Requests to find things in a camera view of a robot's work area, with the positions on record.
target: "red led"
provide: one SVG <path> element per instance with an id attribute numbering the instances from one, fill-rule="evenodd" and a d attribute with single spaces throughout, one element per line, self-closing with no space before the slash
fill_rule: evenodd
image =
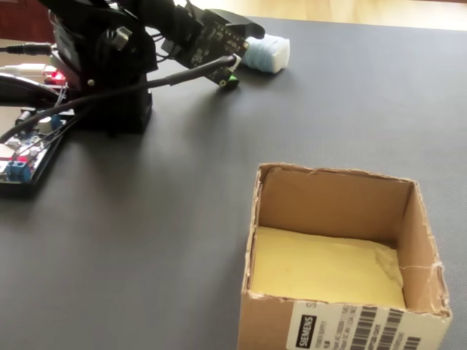
<path id="1" fill-rule="evenodd" d="M 52 73 L 52 79 L 56 82 L 64 82 L 66 80 L 65 76 L 59 71 Z"/>

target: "blue terminal block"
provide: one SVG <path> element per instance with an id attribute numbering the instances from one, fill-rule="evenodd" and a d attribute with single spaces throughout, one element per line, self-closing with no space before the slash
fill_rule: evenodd
<path id="1" fill-rule="evenodd" d="M 60 115 L 56 114 L 51 117 L 52 130 L 57 130 L 61 127 L 61 118 Z"/>
<path id="2" fill-rule="evenodd" d="M 31 168 L 26 162 L 8 162 L 5 172 L 9 181 L 27 182 L 31 180 Z"/>

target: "open cardboard box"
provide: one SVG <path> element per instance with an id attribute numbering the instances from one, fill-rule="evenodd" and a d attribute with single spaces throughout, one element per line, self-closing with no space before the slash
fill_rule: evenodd
<path id="1" fill-rule="evenodd" d="M 406 309 L 252 292 L 257 227 L 394 247 Z M 242 284 L 239 350 L 437 350 L 452 319 L 448 302 L 416 182 L 356 170 L 260 166 Z M 373 314 L 369 324 L 368 313 Z M 362 324 L 364 339 L 361 332 L 357 336 Z"/>

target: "barcode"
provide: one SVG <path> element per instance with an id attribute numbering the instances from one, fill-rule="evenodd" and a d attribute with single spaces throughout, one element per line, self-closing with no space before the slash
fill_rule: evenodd
<path id="1" fill-rule="evenodd" d="M 390 310 L 389 316 L 387 317 L 385 328 L 382 330 L 381 339 L 377 350 L 390 350 L 393 345 L 395 334 L 402 320 L 404 313 L 398 310 Z"/>
<path id="2" fill-rule="evenodd" d="M 420 345 L 420 338 L 408 337 L 404 350 L 417 350 Z"/>
<path id="3" fill-rule="evenodd" d="M 367 306 L 362 308 L 350 350 L 365 350 L 376 316 L 377 308 L 369 308 Z"/>

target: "dark gray mat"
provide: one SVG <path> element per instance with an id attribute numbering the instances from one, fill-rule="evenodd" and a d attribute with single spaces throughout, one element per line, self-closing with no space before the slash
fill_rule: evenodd
<path id="1" fill-rule="evenodd" d="M 235 349 L 273 161 L 420 181 L 455 313 L 442 348 L 464 347 L 467 33 L 260 22 L 290 37 L 287 71 L 155 90 L 143 139 L 75 134 L 35 201 L 0 201 L 0 349 Z"/>

